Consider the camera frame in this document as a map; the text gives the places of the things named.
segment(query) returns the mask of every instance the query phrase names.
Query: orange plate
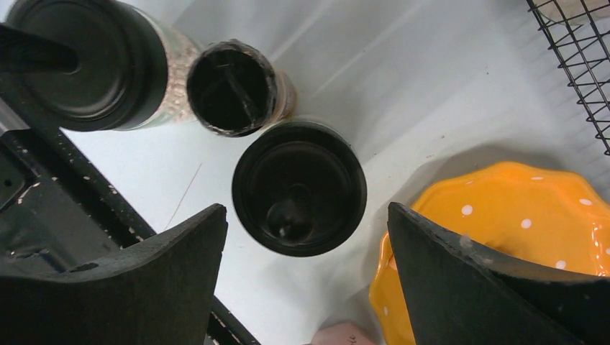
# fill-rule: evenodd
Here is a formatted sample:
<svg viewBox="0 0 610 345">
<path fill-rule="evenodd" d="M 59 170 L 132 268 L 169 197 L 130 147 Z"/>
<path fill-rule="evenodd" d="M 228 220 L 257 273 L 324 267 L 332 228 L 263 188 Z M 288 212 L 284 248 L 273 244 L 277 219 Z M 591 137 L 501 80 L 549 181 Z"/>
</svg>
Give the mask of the orange plate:
<svg viewBox="0 0 610 345">
<path fill-rule="evenodd" d="M 502 162 L 434 184 L 413 209 L 520 259 L 588 275 L 610 272 L 610 207 L 571 172 Z M 369 299 L 388 345 L 415 344 L 387 233 Z"/>
</svg>

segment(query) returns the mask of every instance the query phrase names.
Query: black tumbler lid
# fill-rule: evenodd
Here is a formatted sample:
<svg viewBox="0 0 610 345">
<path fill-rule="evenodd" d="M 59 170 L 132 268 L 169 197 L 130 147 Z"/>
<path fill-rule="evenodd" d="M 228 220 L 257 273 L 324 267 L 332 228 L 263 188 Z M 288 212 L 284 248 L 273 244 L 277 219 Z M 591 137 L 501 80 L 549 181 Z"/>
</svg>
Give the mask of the black tumbler lid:
<svg viewBox="0 0 610 345">
<path fill-rule="evenodd" d="M 356 230 L 366 205 L 358 159 L 338 134 L 310 122 L 280 124 L 244 153 L 233 176 L 243 226 L 294 257 L 323 254 Z"/>
<path fill-rule="evenodd" d="M 265 126 L 278 97 L 271 63 L 238 40 L 204 51 L 191 67 L 186 90 L 199 121 L 226 137 L 244 137 Z"/>
<path fill-rule="evenodd" d="M 133 127 L 163 100 L 168 78 L 163 44 L 147 20 L 127 5 L 19 0 L 7 23 L 63 43 L 78 55 L 72 73 L 13 75 L 19 90 L 7 93 L 18 102 L 9 102 L 18 103 L 17 111 L 23 108 L 19 103 L 34 103 L 39 111 L 28 113 L 37 121 L 82 132 Z"/>
</svg>

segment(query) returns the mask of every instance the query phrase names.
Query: pink object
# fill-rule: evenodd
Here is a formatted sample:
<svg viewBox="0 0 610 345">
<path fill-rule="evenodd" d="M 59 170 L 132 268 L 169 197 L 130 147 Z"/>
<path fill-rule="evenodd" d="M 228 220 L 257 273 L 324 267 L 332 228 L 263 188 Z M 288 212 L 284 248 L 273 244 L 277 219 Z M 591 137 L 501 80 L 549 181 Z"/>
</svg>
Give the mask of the pink object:
<svg viewBox="0 0 610 345">
<path fill-rule="evenodd" d="M 377 345 L 352 323 L 325 328 L 314 336 L 310 345 Z"/>
</svg>

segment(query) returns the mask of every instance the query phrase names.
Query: white surface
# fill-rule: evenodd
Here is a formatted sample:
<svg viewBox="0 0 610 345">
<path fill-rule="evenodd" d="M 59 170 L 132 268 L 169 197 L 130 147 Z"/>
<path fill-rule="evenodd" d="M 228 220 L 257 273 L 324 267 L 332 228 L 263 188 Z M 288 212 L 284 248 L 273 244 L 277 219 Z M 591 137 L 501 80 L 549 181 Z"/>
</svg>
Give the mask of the white surface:
<svg viewBox="0 0 610 345">
<path fill-rule="evenodd" d="M 329 254 L 297 259 L 254 242 L 232 207 L 232 171 L 256 135 L 225 139 L 198 124 L 69 134 L 156 231 L 227 207 L 216 294 L 265 345 L 304 344 L 343 318 L 377 331 L 366 289 L 387 203 L 409 204 L 434 181 L 518 160 L 576 171 L 610 196 L 610 158 L 524 0 L 137 4 L 205 43 L 258 47 L 291 76 L 298 113 L 332 125 L 362 161 L 359 229 Z"/>
</svg>

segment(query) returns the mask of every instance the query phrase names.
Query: wire rack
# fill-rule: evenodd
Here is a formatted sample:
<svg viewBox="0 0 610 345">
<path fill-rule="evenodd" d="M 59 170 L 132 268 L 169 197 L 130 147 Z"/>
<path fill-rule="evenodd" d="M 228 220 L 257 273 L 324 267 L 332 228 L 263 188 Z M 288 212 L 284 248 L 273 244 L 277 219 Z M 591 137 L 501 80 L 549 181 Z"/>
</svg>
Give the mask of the wire rack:
<svg viewBox="0 0 610 345">
<path fill-rule="evenodd" d="M 610 0 L 527 0 L 610 155 Z"/>
</svg>

